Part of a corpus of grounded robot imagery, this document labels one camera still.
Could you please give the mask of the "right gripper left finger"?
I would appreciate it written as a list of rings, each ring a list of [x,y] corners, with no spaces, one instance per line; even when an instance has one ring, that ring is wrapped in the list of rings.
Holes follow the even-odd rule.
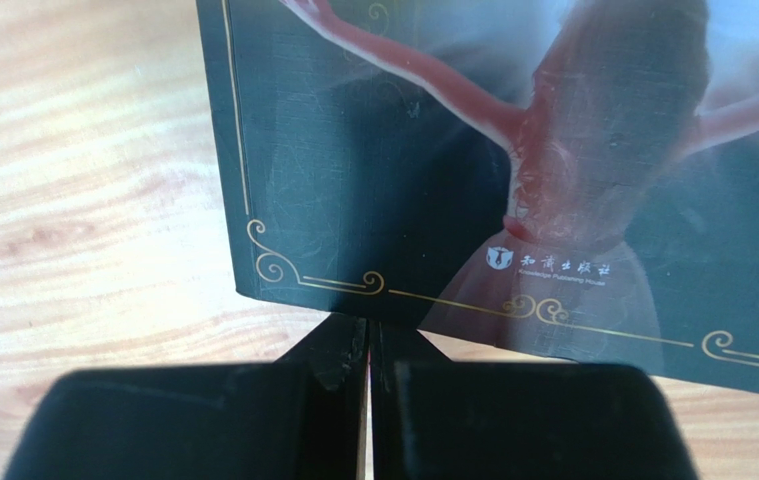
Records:
[[[78,370],[8,479],[356,479],[367,324],[333,314],[272,362]]]

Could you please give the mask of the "Three Days To See book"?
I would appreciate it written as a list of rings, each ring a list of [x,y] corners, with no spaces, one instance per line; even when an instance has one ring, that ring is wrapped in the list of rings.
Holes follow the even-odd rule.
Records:
[[[201,1],[236,291],[759,393],[759,1]]]

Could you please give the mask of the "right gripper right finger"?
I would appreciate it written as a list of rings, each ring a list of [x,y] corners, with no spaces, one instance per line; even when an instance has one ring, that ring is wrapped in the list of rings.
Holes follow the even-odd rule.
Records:
[[[666,399],[619,364],[462,362],[369,325],[379,479],[693,479]]]

